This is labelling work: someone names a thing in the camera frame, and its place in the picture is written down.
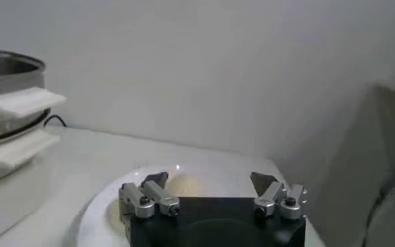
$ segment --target white circular plate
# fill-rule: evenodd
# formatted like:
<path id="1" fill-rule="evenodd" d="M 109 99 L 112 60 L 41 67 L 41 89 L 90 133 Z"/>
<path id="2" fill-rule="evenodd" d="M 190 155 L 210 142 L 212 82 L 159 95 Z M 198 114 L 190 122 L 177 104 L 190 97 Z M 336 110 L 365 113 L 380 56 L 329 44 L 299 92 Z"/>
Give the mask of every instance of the white circular plate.
<path id="1" fill-rule="evenodd" d="M 275 176 L 284 183 L 282 175 L 275 166 L 266 166 L 263 170 L 252 170 Z M 117 179 L 99 193 L 85 211 L 78 230 L 78 247 L 124 247 L 129 246 L 125 234 L 119 234 L 109 223 L 107 210 L 110 204 L 118 197 L 118 188 L 123 183 L 140 183 L 149 174 L 169 172 L 168 182 L 181 174 L 195 177 L 201 184 L 203 197 L 255 197 L 249 167 L 225 167 L 223 165 L 203 167 L 147 166 L 134 170 Z"/>

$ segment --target metal bowl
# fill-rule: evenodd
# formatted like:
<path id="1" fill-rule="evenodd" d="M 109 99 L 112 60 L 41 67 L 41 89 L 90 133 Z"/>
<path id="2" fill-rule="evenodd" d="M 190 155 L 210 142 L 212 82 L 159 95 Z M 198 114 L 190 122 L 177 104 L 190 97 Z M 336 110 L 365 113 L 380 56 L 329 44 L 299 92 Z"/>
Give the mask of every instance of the metal bowl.
<path id="1" fill-rule="evenodd" d="M 20 128 L 17 128 L 15 130 L 0 135 L 0 144 L 15 139 L 17 137 L 20 137 L 28 132 L 31 132 L 32 130 L 39 128 L 40 126 L 42 126 L 44 120 L 49 116 L 50 112 L 51 109 L 48 108 L 45 111 L 43 111 L 40 116 L 35 118 L 34 121 L 31 121 Z"/>
<path id="2" fill-rule="evenodd" d="M 11 93 L 31 87 L 44 88 L 45 64 L 36 58 L 0 50 L 0 94 Z M 44 114 L 43 111 L 23 117 L 0 121 L 0 138 L 16 132 L 34 122 Z"/>

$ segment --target screw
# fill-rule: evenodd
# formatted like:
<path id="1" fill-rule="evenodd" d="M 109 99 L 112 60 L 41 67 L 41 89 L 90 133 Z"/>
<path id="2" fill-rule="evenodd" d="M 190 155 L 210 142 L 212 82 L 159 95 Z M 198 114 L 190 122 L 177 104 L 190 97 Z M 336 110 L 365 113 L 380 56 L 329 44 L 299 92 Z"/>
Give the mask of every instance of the screw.
<path id="1" fill-rule="evenodd" d="M 264 210 L 263 210 L 261 207 L 259 207 L 259 208 L 257 208 L 257 209 L 254 211 L 254 215 L 255 215 L 257 218 L 262 219 L 262 218 L 264 218 L 265 213 L 264 213 Z"/>
<path id="2" fill-rule="evenodd" d="M 145 204 L 148 204 L 149 202 L 150 202 L 150 198 L 148 198 L 146 196 L 141 197 L 141 199 L 139 200 L 140 205 L 145 205 Z"/>
<path id="3" fill-rule="evenodd" d="M 296 205 L 296 199 L 293 197 L 287 197 L 285 199 L 285 205 L 289 206 L 289 207 L 293 207 Z"/>
<path id="4" fill-rule="evenodd" d="M 179 208 L 177 208 L 177 207 L 171 208 L 170 214 L 172 215 L 172 217 L 177 217 L 179 215 Z"/>

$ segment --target metal bracket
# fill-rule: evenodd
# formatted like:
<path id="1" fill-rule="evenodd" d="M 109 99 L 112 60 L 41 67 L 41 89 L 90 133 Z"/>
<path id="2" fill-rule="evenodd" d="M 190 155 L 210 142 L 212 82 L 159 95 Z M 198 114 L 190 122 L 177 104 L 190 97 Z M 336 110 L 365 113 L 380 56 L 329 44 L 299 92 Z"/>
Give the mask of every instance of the metal bracket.
<path id="1" fill-rule="evenodd" d="M 280 215 L 285 219 L 299 219 L 303 215 L 306 194 L 302 185 L 293 185 L 290 194 L 280 202 Z"/>
<path id="2" fill-rule="evenodd" d="M 142 184 L 142 192 L 160 206 L 160 213 L 176 217 L 179 215 L 179 198 L 169 195 L 154 181 Z"/>
<path id="3" fill-rule="evenodd" d="M 265 218 L 274 213 L 277 200 L 286 196 L 283 183 L 273 182 L 261 197 L 253 201 L 254 213 L 257 217 Z"/>
<path id="4" fill-rule="evenodd" d="M 251 176 L 249 177 L 259 197 L 261 197 L 264 194 L 264 192 L 266 192 L 267 189 L 269 189 L 270 185 L 273 182 L 278 182 L 278 179 L 276 179 L 274 176 L 266 175 L 258 172 L 251 172 Z"/>
<path id="5" fill-rule="evenodd" d="M 145 196 L 134 183 L 125 183 L 119 189 L 120 214 L 135 213 L 136 217 L 149 218 L 154 215 L 155 203 Z"/>

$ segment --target white countertop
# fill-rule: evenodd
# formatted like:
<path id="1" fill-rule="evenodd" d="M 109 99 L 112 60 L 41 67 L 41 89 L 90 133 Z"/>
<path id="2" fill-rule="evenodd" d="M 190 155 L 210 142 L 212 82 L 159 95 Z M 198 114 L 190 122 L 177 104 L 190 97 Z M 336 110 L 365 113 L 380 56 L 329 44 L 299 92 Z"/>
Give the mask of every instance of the white countertop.
<path id="1" fill-rule="evenodd" d="M 50 128 L 62 134 L 41 165 L 52 169 L 51 191 L 33 214 L 0 236 L 0 246 L 75 246 L 80 218 L 91 199 L 110 182 L 143 166 L 176 163 L 199 166 L 223 163 L 264 172 L 270 160 L 177 146 L 88 130 Z M 306 246 L 324 246 L 311 225 Z"/>

